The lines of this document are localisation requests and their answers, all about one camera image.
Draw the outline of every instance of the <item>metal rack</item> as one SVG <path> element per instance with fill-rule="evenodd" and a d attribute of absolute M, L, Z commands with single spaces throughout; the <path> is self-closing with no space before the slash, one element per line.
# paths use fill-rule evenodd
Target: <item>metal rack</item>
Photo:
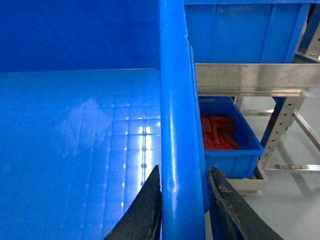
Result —
<path fill-rule="evenodd" d="M 265 154 L 259 158 L 252 179 L 229 179 L 244 195 L 261 194 L 268 178 L 264 170 L 285 173 L 320 173 L 320 165 L 271 164 L 269 162 L 282 134 L 296 121 L 320 151 L 320 137 L 308 125 L 299 110 L 308 97 L 315 97 L 310 88 L 320 87 L 320 6 L 313 11 L 301 45 L 290 64 L 197 63 L 199 96 L 235 96 L 241 108 L 243 97 L 273 97 L 274 109 L 241 110 L 244 116 L 270 116 L 261 144 Z"/>

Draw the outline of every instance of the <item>gray floor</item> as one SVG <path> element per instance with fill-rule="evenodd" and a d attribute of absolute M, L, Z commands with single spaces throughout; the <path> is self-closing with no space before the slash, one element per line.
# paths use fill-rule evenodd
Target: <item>gray floor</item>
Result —
<path fill-rule="evenodd" d="M 320 89 L 307 98 L 301 115 L 320 135 Z M 272 109 L 269 97 L 246 97 L 242 109 Z M 246 117 L 249 125 L 261 139 L 268 117 Z M 320 153 L 296 122 L 281 137 L 271 156 L 272 163 L 319 164 Z M 269 183 L 262 195 L 244 199 L 258 215 L 285 240 L 320 239 L 320 174 L 289 174 L 266 171 Z M 212 239 L 207 231 L 207 239 Z"/>

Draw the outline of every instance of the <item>red plastic pieces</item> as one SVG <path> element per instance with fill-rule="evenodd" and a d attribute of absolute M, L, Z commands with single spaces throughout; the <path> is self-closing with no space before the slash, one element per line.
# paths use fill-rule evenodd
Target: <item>red plastic pieces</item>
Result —
<path fill-rule="evenodd" d="M 232 117 L 201 114 L 203 145 L 205 150 L 239 150 L 233 137 L 236 130 Z"/>

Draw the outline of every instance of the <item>blue plastic crate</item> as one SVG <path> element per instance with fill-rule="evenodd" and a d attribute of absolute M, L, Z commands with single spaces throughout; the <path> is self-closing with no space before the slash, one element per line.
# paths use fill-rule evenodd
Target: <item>blue plastic crate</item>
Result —
<path fill-rule="evenodd" d="M 2 1 L 0 16 L 0 239 L 102 240 L 157 164 L 163 239 L 205 239 L 183 1 Z"/>
<path fill-rule="evenodd" d="M 291 63 L 311 3 L 184 0 L 196 63 Z"/>
<path fill-rule="evenodd" d="M 240 146 L 240 150 L 205 150 L 207 169 L 218 166 L 227 178 L 250 178 L 265 150 L 239 109 L 225 97 L 200 97 L 199 108 L 201 114 L 232 117 L 236 128 L 233 136 Z"/>

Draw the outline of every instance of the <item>stainless steel shelf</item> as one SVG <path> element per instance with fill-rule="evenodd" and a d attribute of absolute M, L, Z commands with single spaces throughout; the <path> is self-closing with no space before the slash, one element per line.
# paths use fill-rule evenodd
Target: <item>stainless steel shelf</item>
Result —
<path fill-rule="evenodd" d="M 320 151 L 320 137 L 299 114 L 305 98 L 314 97 L 309 88 L 320 87 L 320 61 L 297 53 L 292 64 L 225 64 L 197 63 L 196 77 L 199 96 L 236 96 L 241 108 L 244 96 L 280 97 L 271 110 L 243 110 L 245 116 L 270 116 L 262 138 L 265 154 L 259 159 L 252 179 L 229 179 L 241 194 L 261 194 L 268 183 L 264 169 L 285 173 L 320 173 L 320 165 L 270 164 L 282 134 L 293 121 Z"/>

